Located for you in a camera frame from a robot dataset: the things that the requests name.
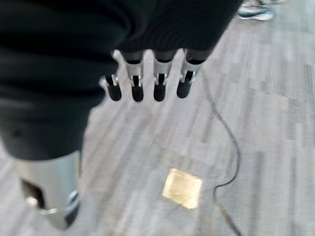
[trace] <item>yellow paper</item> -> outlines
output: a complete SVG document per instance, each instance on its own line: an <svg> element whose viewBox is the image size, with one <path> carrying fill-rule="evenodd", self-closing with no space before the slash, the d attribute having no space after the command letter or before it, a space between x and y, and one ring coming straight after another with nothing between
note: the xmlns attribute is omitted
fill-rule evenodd
<svg viewBox="0 0 315 236"><path fill-rule="evenodd" d="M191 174L171 169L162 192L168 198L187 209L194 209L198 205L202 180Z"/></svg>

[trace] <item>black cable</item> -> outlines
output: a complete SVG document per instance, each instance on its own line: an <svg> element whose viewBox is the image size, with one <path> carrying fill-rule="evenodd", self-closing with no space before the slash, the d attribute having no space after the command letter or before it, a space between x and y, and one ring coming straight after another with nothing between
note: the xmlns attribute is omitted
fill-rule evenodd
<svg viewBox="0 0 315 236"><path fill-rule="evenodd" d="M240 171L240 165L241 165L241 151L238 145L238 142L231 130L231 128L228 126L228 124L225 122L225 120L221 117L221 115L219 114L219 112L217 111L217 107L215 104L215 101L211 95L211 92L209 90L207 90L207 88L209 87L208 83L207 83L207 79L206 79L206 73L204 71L204 69L201 69L203 71L203 80L204 80L204 92L206 95L206 99L207 101L210 103L211 105L211 109L212 112L215 114L215 116L217 117L217 119L221 122L221 124L225 127L226 131L228 132L233 144L235 145L235 149L236 149L236 155L237 155L237 165L236 165L236 171L234 173L234 176L227 182L222 183L222 184L218 184L214 187L213 189L213 202L215 205L217 205L221 211L221 214L223 215L223 217L225 218L226 222L228 223L228 225L230 226L230 228L233 230L233 232L237 235L237 236L242 236L242 233L240 232L240 230L237 228L237 226L235 225L235 223L233 222L233 220L231 219L231 217L229 216L229 214L226 212L226 210L224 209L224 207L219 203L218 201L218 197L217 197L217 190L221 187L227 186L229 185L231 182L233 182L237 176L238 173Z"/></svg>

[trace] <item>sneaker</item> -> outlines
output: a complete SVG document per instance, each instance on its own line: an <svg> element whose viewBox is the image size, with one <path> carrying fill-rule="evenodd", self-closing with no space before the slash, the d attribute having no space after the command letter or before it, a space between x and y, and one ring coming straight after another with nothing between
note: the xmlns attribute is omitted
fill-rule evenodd
<svg viewBox="0 0 315 236"><path fill-rule="evenodd" d="M246 0L238 10L241 19L255 19L259 21L268 21L274 17L272 9L264 4L255 4L254 1Z"/></svg>

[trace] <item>robotic hand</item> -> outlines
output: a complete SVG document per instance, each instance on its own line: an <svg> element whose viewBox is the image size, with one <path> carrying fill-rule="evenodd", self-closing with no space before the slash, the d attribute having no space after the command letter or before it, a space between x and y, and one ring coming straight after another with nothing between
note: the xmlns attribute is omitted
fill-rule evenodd
<svg viewBox="0 0 315 236"><path fill-rule="evenodd" d="M143 100L143 52L152 49L154 98L162 101L173 57L186 49L177 95L189 94L241 0L0 0L0 135L15 158L26 201L58 229L80 205L89 112L122 97L111 52L126 61L132 97Z"/></svg>

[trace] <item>floor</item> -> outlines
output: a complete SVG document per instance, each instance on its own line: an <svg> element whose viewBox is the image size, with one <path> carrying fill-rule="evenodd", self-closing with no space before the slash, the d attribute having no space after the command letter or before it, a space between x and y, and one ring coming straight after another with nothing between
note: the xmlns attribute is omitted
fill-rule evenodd
<svg viewBox="0 0 315 236"><path fill-rule="evenodd" d="M0 235L233 235L212 190L233 174L235 148L206 91L241 148L239 177L219 196L243 235L314 236L315 1L288 0L275 11L267 23L233 20L187 99L176 96L183 52L161 103L153 99L150 51L142 103L131 100L121 64L122 100L107 97L91 114L81 180L85 204L66 232L24 205L12 159L0 147ZM161 195L171 168L202 179L196 209Z"/></svg>

